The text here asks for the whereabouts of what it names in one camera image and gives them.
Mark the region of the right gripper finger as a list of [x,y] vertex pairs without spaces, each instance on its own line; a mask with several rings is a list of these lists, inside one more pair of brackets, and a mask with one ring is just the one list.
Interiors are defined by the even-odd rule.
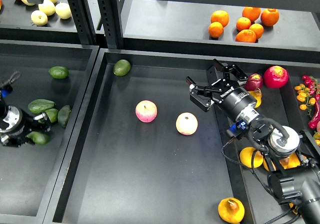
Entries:
[[222,93],[222,89],[218,87],[210,87],[210,86],[200,86],[196,84],[196,82],[190,77],[186,77],[186,82],[189,85],[189,91],[194,92],[196,94],[208,95],[211,93]]
[[241,86],[248,80],[248,75],[236,64],[228,65],[213,59],[213,66],[222,73],[222,83],[224,87]]

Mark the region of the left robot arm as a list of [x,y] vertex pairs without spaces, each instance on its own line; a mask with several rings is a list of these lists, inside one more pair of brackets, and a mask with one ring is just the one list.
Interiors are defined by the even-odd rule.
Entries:
[[36,116],[29,115],[23,109],[9,105],[4,97],[13,91],[12,83],[21,76],[15,71],[8,80],[0,86],[0,143],[8,147],[20,147],[23,144],[46,144],[49,141],[48,132],[51,121],[45,111]]

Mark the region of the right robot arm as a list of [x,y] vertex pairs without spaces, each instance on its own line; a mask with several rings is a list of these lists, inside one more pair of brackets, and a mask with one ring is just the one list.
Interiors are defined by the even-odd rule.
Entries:
[[213,105],[224,111],[233,122],[226,132],[229,142],[246,138],[266,162],[263,188],[278,204],[291,204],[305,223],[319,223],[320,149],[311,134],[259,114],[257,100],[243,87],[248,76],[238,65],[213,60],[206,75],[207,86],[186,78],[190,100],[203,111]]

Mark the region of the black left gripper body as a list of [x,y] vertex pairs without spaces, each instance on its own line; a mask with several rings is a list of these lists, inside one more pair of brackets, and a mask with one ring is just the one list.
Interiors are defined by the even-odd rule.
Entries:
[[40,124],[37,121],[34,121],[34,116],[27,114],[22,109],[11,106],[4,105],[0,108],[0,135],[22,135],[25,136],[30,132],[49,132],[51,129],[50,124]]

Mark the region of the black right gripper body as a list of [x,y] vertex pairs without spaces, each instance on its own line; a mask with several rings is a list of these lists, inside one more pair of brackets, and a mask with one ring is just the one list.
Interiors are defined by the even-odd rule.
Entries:
[[243,121],[246,124],[250,124],[259,116],[255,110],[256,99],[244,88],[235,85],[224,87],[222,82],[214,82],[208,86],[221,88],[222,93],[201,95],[189,92],[190,100],[203,111],[207,112],[216,105],[233,122]]

